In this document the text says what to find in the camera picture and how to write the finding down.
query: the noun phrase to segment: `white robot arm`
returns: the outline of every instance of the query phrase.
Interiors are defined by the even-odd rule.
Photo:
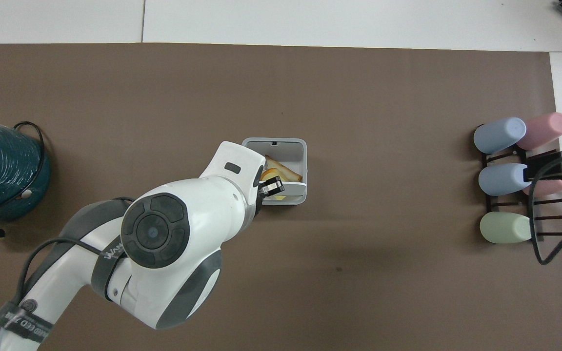
[[[157,187],[136,199],[88,205],[27,282],[20,304],[0,311],[0,350],[33,351],[84,285],[154,329],[187,320],[221,271],[221,244],[245,229],[264,196],[281,182],[259,184],[265,158],[221,143],[199,178]]]

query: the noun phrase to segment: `black velcro strap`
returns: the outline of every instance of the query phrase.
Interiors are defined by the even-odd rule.
[[[112,300],[108,296],[107,285],[110,282],[112,273],[114,273],[114,269],[116,269],[116,264],[125,256],[125,248],[122,242],[120,242],[120,235],[118,235],[101,251],[94,264],[91,279],[92,289],[108,301]]]
[[[53,324],[12,302],[6,302],[0,309],[0,327],[22,338],[41,343],[49,336]]]

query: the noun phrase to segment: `white floor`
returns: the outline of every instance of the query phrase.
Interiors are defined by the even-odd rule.
[[[562,15],[554,4],[554,0],[0,0],[0,43],[144,41],[549,51],[556,109],[562,112]]]

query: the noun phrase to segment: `round center button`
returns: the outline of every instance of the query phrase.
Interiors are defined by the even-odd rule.
[[[168,225],[158,215],[148,215],[141,219],[136,228],[138,242],[145,248],[153,250],[162,246],[168,237]]]

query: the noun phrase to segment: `brown table surface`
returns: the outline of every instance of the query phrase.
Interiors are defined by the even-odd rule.
[[[562,253],[484,241],[471,142],[554,109],[547,53],[0,45],[0,123],[40,125],[53,160],[0,240],[0,306],[83,205],[198,177],[223,140],[299,137],[306,202],[223,245],[189,322],[154,331],[85,287],[42,349],[562,350]]]

